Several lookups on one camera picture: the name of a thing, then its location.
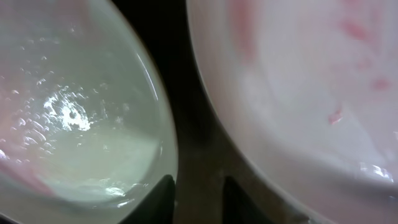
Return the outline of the white plate with green tint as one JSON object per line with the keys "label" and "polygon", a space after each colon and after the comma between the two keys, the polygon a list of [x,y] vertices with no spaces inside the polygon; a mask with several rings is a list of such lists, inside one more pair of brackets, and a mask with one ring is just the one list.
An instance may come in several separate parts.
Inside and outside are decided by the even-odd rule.
{"label": "white plate with green tint", "polygon": [[121,223],[177,171],[162,79],[113,2],[1,2],[2,223]]}

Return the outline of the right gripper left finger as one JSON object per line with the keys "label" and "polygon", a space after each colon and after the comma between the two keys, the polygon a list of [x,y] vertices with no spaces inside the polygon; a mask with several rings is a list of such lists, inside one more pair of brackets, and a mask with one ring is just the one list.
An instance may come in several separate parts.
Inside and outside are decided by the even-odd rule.
{"label": "right gripper left finger", "polygon": [[174,208],[175,182],[165,175],[120,224],[172,224]]}

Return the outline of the pinkish white plate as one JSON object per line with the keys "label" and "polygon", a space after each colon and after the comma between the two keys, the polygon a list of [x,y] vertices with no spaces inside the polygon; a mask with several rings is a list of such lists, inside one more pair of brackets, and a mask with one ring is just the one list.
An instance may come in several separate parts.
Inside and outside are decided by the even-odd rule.
{"label": "pinkish white plate", "polygon": [[322,223],[397,222],[397,1],[187,2],[208,99],[261,179]]}

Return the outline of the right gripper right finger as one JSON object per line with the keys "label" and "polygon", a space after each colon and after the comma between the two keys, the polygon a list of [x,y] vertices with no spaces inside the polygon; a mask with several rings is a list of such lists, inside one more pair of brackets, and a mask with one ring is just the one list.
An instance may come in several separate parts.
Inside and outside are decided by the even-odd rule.
{"label": "right gripper right finger", "polygon": [[274,224],[231,177],[223,185],[222,224]]}

